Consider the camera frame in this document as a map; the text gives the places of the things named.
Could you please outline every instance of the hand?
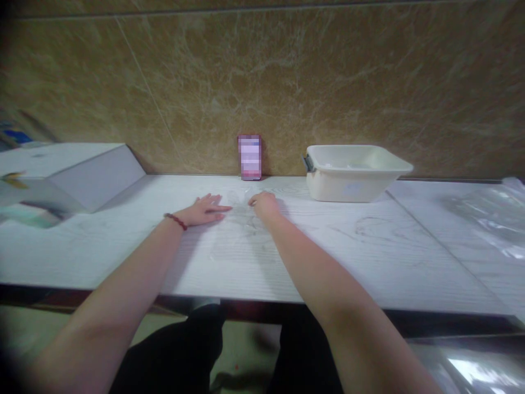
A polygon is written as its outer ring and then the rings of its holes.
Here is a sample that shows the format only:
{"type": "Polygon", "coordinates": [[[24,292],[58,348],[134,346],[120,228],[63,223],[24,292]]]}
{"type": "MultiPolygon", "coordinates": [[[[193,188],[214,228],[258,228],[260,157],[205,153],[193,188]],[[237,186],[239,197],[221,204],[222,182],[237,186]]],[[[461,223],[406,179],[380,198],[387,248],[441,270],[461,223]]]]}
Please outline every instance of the hand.
{"type": "Polygon", "coordinates": [[[264,218],[270,216],[281,214],[279,212],[279,204],[275,198],[274,193],[262,192],[259,194],[255,194],[248,201],[248,205],[253,206],[255,214],[261,220],[264,220],[264,218]]]}
{"type": "Polygon", "coordinates": [[[220,201],[220,198],[220,194],[212,196],[211,193],[208,193],[203,198],[197,197],[193,205],[181,211],[175,212],[174,215],[182,220],[187,226],[205,224],[221,220],[224,218],[224,215],[222,213],[216,212],[226,212],[232,207],[217,205],[217,203],[220,201]]]}

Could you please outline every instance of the wall tile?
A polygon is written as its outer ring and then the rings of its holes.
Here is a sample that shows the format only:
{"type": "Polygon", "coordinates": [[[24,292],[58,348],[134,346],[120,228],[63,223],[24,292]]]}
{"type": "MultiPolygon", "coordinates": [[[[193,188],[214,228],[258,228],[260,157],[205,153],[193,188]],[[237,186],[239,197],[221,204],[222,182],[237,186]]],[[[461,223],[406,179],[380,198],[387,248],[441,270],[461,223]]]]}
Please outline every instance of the wall tile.
{"type": "Polygon", "coordinates": [[[337,4],[344,2],[345,0],[26,0],[17,4],[16,13],[23,16],[101,15],[108,13],[214,10],[299,4],[337,4]]]}
{"type": "Polygon", "coordinates": [[[379,144],[413,175],[525,176],[524,2],[419,3],[121,19],[182,157],[301,175],[311,144],[379,144]]]}
{"type": "Polygon", "coordinates": [[[126,142],[150,172],[177,163],[173,142],[115,20],[16,22],[2,59],[2,105],[60,141],[126,142]]]}

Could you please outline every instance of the blue object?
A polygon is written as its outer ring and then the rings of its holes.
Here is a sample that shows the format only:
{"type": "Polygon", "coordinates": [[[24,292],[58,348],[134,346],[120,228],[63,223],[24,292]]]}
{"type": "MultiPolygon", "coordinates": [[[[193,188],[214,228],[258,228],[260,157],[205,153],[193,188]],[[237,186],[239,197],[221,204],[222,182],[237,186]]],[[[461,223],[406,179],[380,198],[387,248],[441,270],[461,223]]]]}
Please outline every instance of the blue object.
{"type": "Polygon", "coordinates": [[[7,135],[9,138],[14,140],[17,144],[23,144],[26,142],[32,142],[33,140],[28,137],[27,134],[25,134],[22,131],[14,131],[14,130],[4,130],[5,135],[7,135]]]}

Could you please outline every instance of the black pants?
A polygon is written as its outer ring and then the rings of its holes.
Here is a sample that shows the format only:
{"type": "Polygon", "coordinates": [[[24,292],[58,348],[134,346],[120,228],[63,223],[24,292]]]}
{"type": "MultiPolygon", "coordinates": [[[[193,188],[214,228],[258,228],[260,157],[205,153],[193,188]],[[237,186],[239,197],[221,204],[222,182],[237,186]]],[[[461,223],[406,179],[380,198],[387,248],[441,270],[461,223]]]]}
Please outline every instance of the black pants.
{"type": "MultiPolygon", "coordinates": [[[[111,393],[208,393],[224,321],[218,305],[206,305],[186,321],[156,331],[128,350],[111,393]]],[[[281,392],[343,392],[326,336],[306,306],[283,324],[268,389],[281,392]]]]}

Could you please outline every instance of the person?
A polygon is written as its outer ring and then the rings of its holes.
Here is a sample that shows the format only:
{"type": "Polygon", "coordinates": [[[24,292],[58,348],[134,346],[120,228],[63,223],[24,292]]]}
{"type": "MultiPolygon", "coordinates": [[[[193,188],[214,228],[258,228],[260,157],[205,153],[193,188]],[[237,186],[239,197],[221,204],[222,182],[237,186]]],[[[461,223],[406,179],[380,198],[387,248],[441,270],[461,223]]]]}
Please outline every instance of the person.
{"type": "MultiPolygon", "coordinates": [[[[209,390],[225,320],[205,305],[129,348],[160,292],[184,226],[224,217],[219,195],[165,217],[82,303],[31,366],[46,393],[191,392],[209,390]]],[[[275,196],[249,204],[273,237],[306,303],[285,322],[268,392],[440,393],[381,308],[339,263],[279,211],[275,196]]]]}

